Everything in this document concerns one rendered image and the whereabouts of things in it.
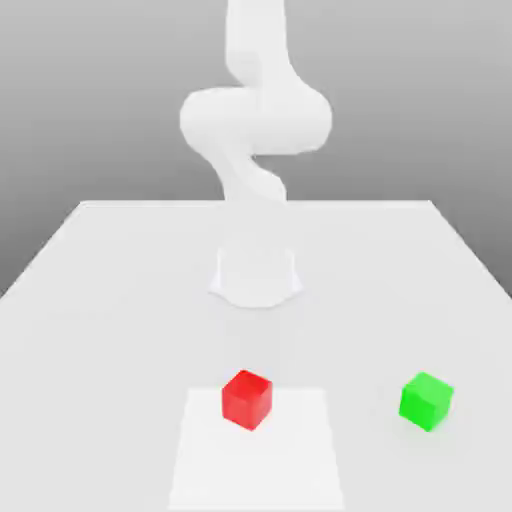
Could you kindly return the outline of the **small red cube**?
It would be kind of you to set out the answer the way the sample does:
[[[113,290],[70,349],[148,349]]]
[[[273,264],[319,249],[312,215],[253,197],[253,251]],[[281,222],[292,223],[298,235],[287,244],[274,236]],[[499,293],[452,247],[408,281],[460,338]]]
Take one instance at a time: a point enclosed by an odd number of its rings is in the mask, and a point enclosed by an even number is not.
[[[272,403],[273,383],[245,369],[222,388],[222,416],[249,431],[268,416]]]

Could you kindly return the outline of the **small green cube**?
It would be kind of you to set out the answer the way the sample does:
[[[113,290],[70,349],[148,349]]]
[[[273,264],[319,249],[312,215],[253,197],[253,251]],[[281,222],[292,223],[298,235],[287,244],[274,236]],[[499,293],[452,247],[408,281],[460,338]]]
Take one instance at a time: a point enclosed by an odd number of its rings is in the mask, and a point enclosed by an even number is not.
[[[399,415],[430,432],[447,415],[453,394],[453,386],[419,372],[402,389]]]

